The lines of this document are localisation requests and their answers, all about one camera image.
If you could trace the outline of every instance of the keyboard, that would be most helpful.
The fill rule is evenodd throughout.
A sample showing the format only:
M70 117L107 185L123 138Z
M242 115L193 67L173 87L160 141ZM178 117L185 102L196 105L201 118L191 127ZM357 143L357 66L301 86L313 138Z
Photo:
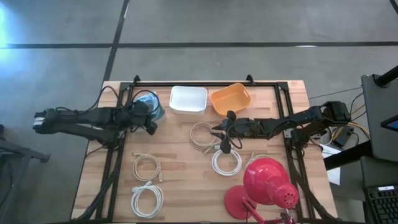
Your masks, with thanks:
M398 185L367 188L366 200L376 223L398 224Z

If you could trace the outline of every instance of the white square bowl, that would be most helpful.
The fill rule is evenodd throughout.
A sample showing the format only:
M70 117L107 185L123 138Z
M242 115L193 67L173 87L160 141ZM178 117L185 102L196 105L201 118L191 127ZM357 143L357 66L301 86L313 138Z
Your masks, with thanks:
M206 110L207 89L203 87L173 86L170 107L177 114L201 115Z

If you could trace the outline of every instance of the lamp base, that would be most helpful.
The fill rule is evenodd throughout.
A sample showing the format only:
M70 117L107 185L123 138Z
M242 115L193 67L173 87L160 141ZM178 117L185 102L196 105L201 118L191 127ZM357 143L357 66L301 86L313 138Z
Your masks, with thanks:
M243 206L242 198L250 201L250 203L254 205L254 209L257 208L257 203L249 198L243 185L231 187L224 196L226 210L229 215L238 220L245 220L252 216L251 213L247 212L246 208Z

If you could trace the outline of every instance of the red desk lamp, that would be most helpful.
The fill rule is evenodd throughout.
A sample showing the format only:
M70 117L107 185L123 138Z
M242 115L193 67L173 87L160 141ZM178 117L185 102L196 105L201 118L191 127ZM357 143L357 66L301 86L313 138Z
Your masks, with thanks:
M244 172L243 185L231 187L224 198L228 213L240 220L253 216L258 223L295 223L289 213L281 219L265 221L256 212L257 203L292 208L299 200L297 189L289 182L286 170L276 160L262 158L254 161Z

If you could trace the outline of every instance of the beige cable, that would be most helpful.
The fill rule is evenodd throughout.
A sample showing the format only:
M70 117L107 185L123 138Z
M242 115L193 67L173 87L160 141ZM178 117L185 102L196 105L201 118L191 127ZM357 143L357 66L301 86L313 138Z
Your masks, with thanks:
M152 179L154 179L156 176L159 176L159 181L160 182L162 182L163 181L163 173L162 173L162 171L161 171L161 166L160 166L160 162L159 162L159 160L155 157L155 156L153 156L153 155L151 155L151 154L143 154L143 153L134 153L134 155L135 156L138 156L137 157L137 159L134 161L134 165L133 165L133 168L132 168L132 171L133 171L133 174L134 174L134 176L138 179L138 180L140 180L140 181L143 181L143 182L148 182L148 181L150 181L150 180L152 180ZM140 163L140 161L142 161L142 160L144 160L144 159L150 159L150 160L152 160L152 161L154 161L155 162L155 165L156 165L156 170L155 170L155 173L152 175L152 176L150 176L150 177L141 177L139 174L138 174L138 163Z
M267 156L267 155L265 155L265 154L258 154L258 155L256 155L256 156L254 156L254 152L252 152L252 153L251 153L251 158L250 158L250 160L248 161L248 163L246 164L246 166L244 166L244 169L246 170L246 169L248 168L248 166L249 166L252 162L254 162L254 161L258 160L258 159L262 159L262 158L270 158L270 159L271 159L271 157L269 157L269 156Z
M357 123L354 123L354 122L349 122L348 125L354 126L354 127L357 127L357 128L362 129L362 130L366 133L366 135L368 136L368 138L369 138L369 139L371 138L371 135L369 134L369 131L366 130L366 128L362 127L361 125L359 125L359 124L357 124Z
M360 106L359 108L357 108L356 110L354 110L354 112L351 113L351 115L355 114L356 112L358 112L360 109L362 109L365 105Z
M193 136L197 130L202 128L208 129L210 133L212 131L211 124L206 122L196 123L195 125L192 126L190 131L190 143L196 150L203 151L203 153L206 154L210 149L214 148L214 146L219 145L220 142L216 142L216 136L213 136L213 138L209 143L202 143L196 141Z

